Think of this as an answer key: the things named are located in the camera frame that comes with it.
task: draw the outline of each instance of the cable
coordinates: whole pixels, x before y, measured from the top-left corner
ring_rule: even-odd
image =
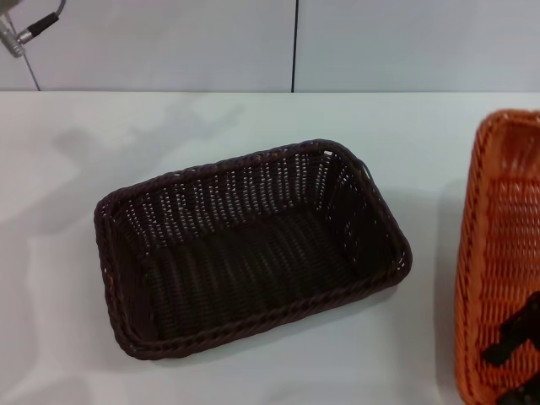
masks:
[[[294,93],[294,76],[296,75],[296,39],[298,37],[298,9],[300,0],[296,0],[296,6],[294,9],[294,44],[293,44],[293,74],[290,84],[290,92]]]
[[[67,0],[60,0],[60,5],[58,6],[58,10],[57,10],[58,17],[60,17],[60,14],[62,14],[62,11],[64,11],[64,7],[66,7],[66,1]]]

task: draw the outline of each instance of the basket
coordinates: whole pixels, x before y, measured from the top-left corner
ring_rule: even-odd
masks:
[[[532,337],[502,359],[491,350],[513,344],[506,335],[540,289],[539,120],[540,112],[496,112],[476,136],[456,277],[456,379],[468,404],[537,403],[524,394],[540,371]]]
[[[399,283],[412,255],[365,165],[317,140],[168,173],[94,215],[111,325],[181,358]]]

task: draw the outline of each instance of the orange wicker basket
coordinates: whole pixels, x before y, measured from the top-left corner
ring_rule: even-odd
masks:
[[[540,290],[539,201],[540,111],[488,116],[472,152],[456,278],[456,379],[467,404],[538,403],[501,400],[537,381],[532,337],[521,336],[499,366],[486,349],[505,338],[501,325],[525,319]]]

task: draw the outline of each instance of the dark brown wicker basket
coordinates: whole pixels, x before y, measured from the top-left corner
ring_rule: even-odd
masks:
[[[412,255],[365,165],[316,140],[162,175],[95,210],[116,340],[180,358],[399,283]]]

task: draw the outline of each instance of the wicker basket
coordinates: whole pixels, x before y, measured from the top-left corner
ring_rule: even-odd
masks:
[[[540,289],[539,119],[540,112],[494,113],[472,153],[456,279],[456,378],[468,404],[503,403],[540,370],[530,341],[503,365],[486,361],[501,325]]]
[[[162,175],[95,210],[117,342],[180,358],[399,283],[412,255],[365,165],[311,141]]]

